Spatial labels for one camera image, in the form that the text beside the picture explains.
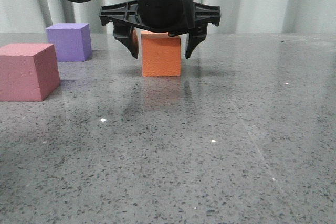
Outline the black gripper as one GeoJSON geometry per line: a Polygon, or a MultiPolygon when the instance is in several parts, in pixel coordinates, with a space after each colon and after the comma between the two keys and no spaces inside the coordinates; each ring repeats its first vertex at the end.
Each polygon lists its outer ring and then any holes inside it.
{"type": "Polygon", "coordinates": [[[138,59],[139,41],[134,29],[172,36],[188,33],[185,58],[207,37],[209,23],[218,26],[220,7],[197,3],[194,0],[133,0],[103,6],[100,21],[113,23],[113,36],[131,55],[138,59]]]}

